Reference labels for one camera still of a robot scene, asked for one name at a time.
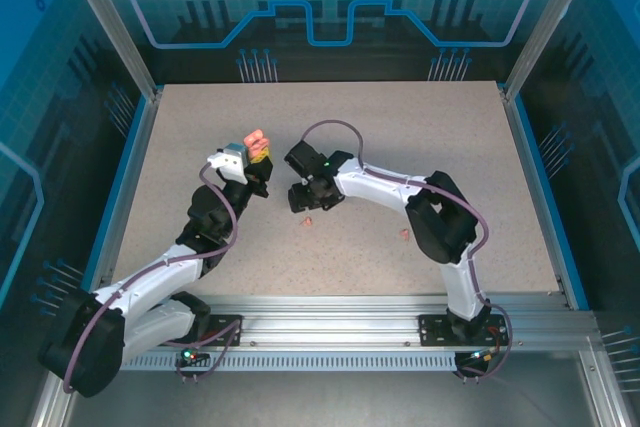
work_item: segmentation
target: enclosure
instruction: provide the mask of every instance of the enclosure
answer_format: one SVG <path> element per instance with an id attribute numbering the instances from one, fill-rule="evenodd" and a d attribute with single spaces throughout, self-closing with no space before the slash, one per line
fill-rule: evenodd
<path id="1" fill-rule="evenodd" d="M 640 0 L 0 13 L 2 425 L 636 425 Z M 291 213 L 284 156 L 323 119 L 354 124 L 375 166 L 448 173 L 486 217 L 478 277 L 513 323 L 499 375 L 463 383 L 460 349 L 423 345 L 418 317 L 443 314 L 447 289 L 406 218 L 361 199 Z M 65 394 L 37 361 L 65 295 L 161 255 L 207 157 L 256 128 L 269 198 L 188 286 L 243 317 L 220 371 L 183 385 L 179 350 L 157 347 L 97 396 Z M 342 126 L 309 139 L 357 145 Z"/>

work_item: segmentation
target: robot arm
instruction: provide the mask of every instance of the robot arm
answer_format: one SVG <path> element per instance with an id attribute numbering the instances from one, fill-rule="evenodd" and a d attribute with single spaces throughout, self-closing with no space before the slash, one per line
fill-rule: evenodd
<path id="1" fill-rule="evenodd" d="M 352 154 L 342 151 L 327 158 L 304 141 L 289 151 L 285 162 L 302 178 L 289 190 L 294 213 L 329 210 L 346 197 L 360 197 L 406 215 L 420 250 L 440 264 L 454 332 L 461 339 L 477 333 L 490 313 L 476 295 L 467 257 L 476 239 L 477 219 L 452 200 L 415 185 L 427 183 L 464 200 L 451 177 L 435 172 L 424 178 L 366 163 L 361 166 Z"/>
<path id="2" fill-rule="evenodd" d="M 252 195 L 268 196 L 273 166 L 261 131 L 248 136 L 244 146 L 230 144 L 210 156 L 208 165 L 224 181 L 222 195 L 236 218 Z M 113 285 L 93 293 L 78 289 L 62 302 L 38 359 L 60 378 L 73 364 L 71 385 L 82 395 L 100 392 L 134 356 L 174 339 L 194 342 L 204 334 L 209 306 L 180 290 L 218 265 L 233 222 L 228 207 L 208 186 L 197 189 L 191 200 L 189 222 L 162 256 Z M 214 251 L 221 252 L 206 256 Z M 74 360 L 81 335 L 101 309 Z"/>

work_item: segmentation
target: orange object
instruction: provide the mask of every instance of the orange object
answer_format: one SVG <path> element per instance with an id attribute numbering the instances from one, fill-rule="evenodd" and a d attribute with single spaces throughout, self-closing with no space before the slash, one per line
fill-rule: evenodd
<path id="1" fill-rule="evenodd" d="M 244 138 L 244 145 L 249 149 L 249 162 L 258 163 L 269 155 L 270 141 L 264 132 L 258 129 Z"/>

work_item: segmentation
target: glass wall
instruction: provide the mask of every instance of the glass wall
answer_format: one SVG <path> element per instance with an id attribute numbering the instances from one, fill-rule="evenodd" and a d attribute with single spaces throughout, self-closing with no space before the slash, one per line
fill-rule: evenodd
<path id="1" fill-rule="evenodd" d="M 114 0 L 159 83 L 505 80 L 547 0 Z"/>
<path id="2" fill-rule="evenodd" d="M 522 100 L 588 302 L 605 333 L 629 325 L 637 335 L 640 0 L 574 0 Z M 614 365 L 634 379 L 637 347 L 626 333 L 610 342 L 620 340 L 613 360 L 627 362 Z"/>
<path id="3" fill-rule="evenodd" d="M 18 426 L 140 94 L 85 0 L 0 0 L 0 17 L 0 423 Z"/>

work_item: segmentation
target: table surface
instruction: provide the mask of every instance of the table surface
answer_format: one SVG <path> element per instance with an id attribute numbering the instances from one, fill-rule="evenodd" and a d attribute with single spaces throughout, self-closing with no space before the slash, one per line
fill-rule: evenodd
<path id="1" fill-rule="evenodd" d="M 188 287 L 195 294 L 378 295 L 443 293 L 438 264 L 402 237 L 408 219 L 360 199 L 292 214 L 299 181 L 282 160 L 312 123 L 342 119 L 365 139 L 365 160 L 412 175 L 447 172 L 487 219 L 477 255 L 487 292 L 556 291 L 558 285 L 494 82 L 168 85 L 164 88 L 114 280 L 156 259 L 188 220 L 207 156 L 256 128 L 272 141 L 268 199 L 254 197 L 236 246 Z M 353 134 L 327 125 L 316 150 L 356 152 Z M 311 217 L 312 225 L 303 223 Z"/>

